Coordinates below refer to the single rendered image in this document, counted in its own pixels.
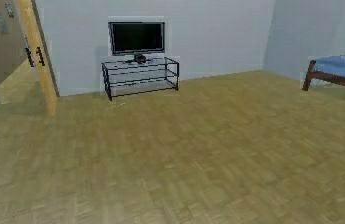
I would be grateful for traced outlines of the black glass television stand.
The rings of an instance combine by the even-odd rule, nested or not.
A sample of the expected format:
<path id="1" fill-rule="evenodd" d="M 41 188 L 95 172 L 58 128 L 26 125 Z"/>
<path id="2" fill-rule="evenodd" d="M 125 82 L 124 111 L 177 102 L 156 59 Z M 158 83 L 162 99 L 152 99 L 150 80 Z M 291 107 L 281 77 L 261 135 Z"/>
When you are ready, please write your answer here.
<path id="1" fill-rule="evenodd" d="M 101 69 L 109 100 L 146 92 L 179 90 L 180 63 L 169 57 L 150 58 L 142 63 L 130 60 L 102 62 Z"/>

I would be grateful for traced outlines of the black television set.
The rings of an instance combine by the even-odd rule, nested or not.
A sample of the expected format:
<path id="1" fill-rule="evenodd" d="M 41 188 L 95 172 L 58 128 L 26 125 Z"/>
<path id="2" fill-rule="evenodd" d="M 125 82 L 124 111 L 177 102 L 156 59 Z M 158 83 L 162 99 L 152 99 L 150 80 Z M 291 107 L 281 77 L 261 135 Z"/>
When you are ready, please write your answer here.
<path id="1" fill-rule="evenodd" d="M 113 56 L 139 55 L 165 52 L 164 22 L 109 22 L 111 52 Z"/>

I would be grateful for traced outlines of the light wooden room door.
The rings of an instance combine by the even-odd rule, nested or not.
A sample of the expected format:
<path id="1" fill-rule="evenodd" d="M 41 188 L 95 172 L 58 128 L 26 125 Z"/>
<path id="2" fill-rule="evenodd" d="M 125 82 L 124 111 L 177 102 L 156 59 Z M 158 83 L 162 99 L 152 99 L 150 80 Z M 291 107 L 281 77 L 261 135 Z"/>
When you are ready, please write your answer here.
<path id="1" fill-rule="evenodd" d="M 57 94 L 52 75 L 48 67 L 48 60 L 44 51 L 44 43 L 38 26 L 37 17 L 34 13 L 32 0 L 16 0 L 16 3 L 24 26 L 27 42 L 32 53 L 32 58 L 34 60 L 35 70 L 40 81 L 46 109 L 48 114 L 53 116 L 57 106 Z M 36 55 L 37 47 L 41 48 L 45 60 L 45 66 L 41 66 L 39 63 L 39 57 Z"/>

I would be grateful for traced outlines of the blue bed with wooden frame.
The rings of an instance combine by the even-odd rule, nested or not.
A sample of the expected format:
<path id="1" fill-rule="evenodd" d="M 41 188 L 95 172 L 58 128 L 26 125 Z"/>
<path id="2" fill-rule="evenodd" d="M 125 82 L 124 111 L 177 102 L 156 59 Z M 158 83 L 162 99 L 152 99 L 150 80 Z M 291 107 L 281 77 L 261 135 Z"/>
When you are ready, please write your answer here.
<path id="1" fill-rule="evenodd" d="M 345 86 L 345 54 L 311 60 L 303 83 L 303 91 L 309 89 L 312 79 Z"/>

